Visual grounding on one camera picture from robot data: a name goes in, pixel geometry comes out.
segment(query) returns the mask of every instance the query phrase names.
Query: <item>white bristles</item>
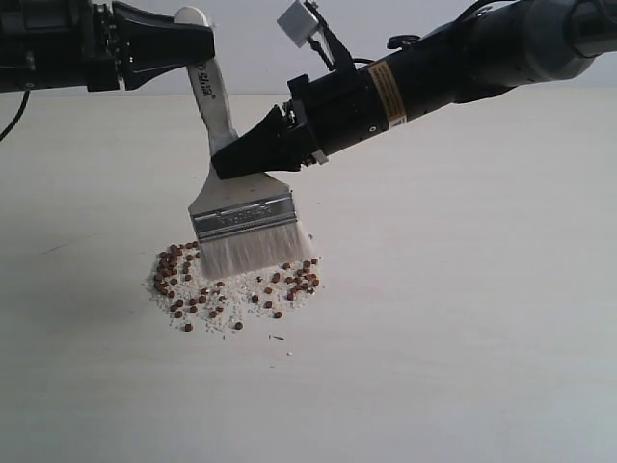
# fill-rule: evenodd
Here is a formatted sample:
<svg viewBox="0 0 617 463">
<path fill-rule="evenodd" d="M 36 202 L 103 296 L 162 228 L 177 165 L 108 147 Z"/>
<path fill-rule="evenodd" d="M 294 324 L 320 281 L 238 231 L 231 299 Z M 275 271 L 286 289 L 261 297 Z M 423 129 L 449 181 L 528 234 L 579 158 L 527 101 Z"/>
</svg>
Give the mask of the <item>white bristles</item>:
<svg viewBox="0 0 617 463">
<path fill-rule="evenodd" d="M 201 270 L 214 280 L 312 257 L 312 241 L 298 221 L 202 243 Z"/>
</svg>

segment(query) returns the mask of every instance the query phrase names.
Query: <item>paintbrush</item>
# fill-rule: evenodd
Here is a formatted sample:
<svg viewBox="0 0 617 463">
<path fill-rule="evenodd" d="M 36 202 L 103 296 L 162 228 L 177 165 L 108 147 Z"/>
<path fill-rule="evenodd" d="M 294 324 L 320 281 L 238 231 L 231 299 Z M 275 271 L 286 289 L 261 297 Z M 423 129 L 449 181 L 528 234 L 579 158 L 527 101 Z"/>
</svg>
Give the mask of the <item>paintbrush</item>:
<svg viewBox="0 0 617 463">
<path fill-rule="evenodd" d="M 209 25 L 198 9 L 185 7 L 175 22 Z M 238 138 L 216 55 L 187 67 L 208 132 L 210 157 Z M 221 279 L 283 262 L 310 259 L 314 250 L 298 219 L 289 186 L 267 174 L 220 180 L 210 170 L 189 214 L 208 279 Z"/>
</svg>

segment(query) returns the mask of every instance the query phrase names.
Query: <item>white granule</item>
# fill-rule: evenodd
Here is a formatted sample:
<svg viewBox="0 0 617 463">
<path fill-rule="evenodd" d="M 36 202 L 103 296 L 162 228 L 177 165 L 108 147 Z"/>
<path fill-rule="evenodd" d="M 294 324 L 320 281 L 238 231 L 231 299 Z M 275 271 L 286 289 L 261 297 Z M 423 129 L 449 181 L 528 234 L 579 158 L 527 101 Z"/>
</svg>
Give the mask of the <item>white granule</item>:
<svg viewBox="0 0 617 463">
<path fill-rule="evenodd" d="M 172 325 L 179 329 L 184 329 L 187 324 L 193 325 L 196 329 L 198 323 L 204 323 L 208 333 L 225 333 L 227 331 L 236 331 L 235 325 L 241 322 L 246 327 L 246 320 L 250 316 L 268 317 L 276 321 L 274 314 L 281 312 L 282 317 L 293 311 L 303 307 L 322 287 L 321 277 L 318 273 L 321 264 L 321 258 L 318 258 L 316 264 L 310 265 L 309 274 L 316 276 L 320 280 L 319 285 L 313 287 L 311 281 L 308 281 L 305 276 L 302 283 L 306 283 L 314 290 L 313 294 L 307 293 L 306 290 L 300 289 L 294 294 L 294 300 L 288 301 L 287 294 L 289 290 L 296 286 L 296 283 L 288 284 L 285 282 L 287 277 L 296 278 L 297 271 L 303 269 L 304 265 L 301 261 L 289 262 L 291 267 L 283 269 L 282 264 L 264 268 L 255 272 L 244 273 L 235 277 L 227 278 L 220 281 L 207 280 L 201 270 L 201 259 L 194 259 L 190 263 L 189 275 L 192 279 L 185 281 L 185 275 L 182 273 L 183 263 L 187 256 L 195 256 L 197 249 L 181 249 L 182 256 L 177 258 L 178 265 L 176 267 L 177 275 L 172 275 L 164 278 L 164 282 L 168 283 L 165 287 L 167 291 L 175 292 L 173 298 L 167 295 L 162 295 L 154 288 L 154 277 L 157 275 L 157 267 L 161 260 L 157 257 L 156 263 L 153 265 L 153 270 L 148 279 L 148 285 L 151 288 L 153 300 L 159 307 L 171 318 Z M 273 276 L 279 273 L 281 279 L 278 283 L 272 283 Z M 172 285 L 170 281 L 177 280 L 176 285 Z M 217 286 L 219 282 L 223 282 L 224 286 Z M 271 294 L 266 294 L 264 289 L 272 288 Z M 191 305 L 189 301 L 195 299 L 199 301 L 202 296 L 201 291 L 207 289 L 204 303 L 197 303 L 196 313 L 189 313 Z M 253 296 L 258 296 L 258 302 L 253 302 Z M 172 305 L 178 301 L 183 301 L 183 306 L 176 311 L 172 311 Z M 266 308 L 265 303 L 272 302 L 272 308 Z M 217 312 L 214 318 L 210 317 L 210 313 L 216 312 L 217 308 L 223 308 L 221 312 Z M 174 312 L 181 312 L 182 318 L 175 318 Z"/>
</svg>

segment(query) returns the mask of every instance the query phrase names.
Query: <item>white brush handle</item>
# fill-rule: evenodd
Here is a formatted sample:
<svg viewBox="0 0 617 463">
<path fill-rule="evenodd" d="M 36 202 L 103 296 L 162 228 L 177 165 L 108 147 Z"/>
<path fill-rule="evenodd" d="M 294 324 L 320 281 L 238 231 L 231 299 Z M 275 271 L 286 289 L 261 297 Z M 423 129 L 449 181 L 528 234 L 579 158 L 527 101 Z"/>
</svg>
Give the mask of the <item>white brush handle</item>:
<svg viewBox="0 0 617 463">
<path fill-rule="evenodd" d="M 208 26 L 205 14 L 195 7 L 183 7 L 175 14 L 175 22 Z M 228 93 L 216 56 L 211 60 L 187 66 L 193 95 L 208 131 L 210 157 L 238 138 L 231 123 Z"/>
</svg>

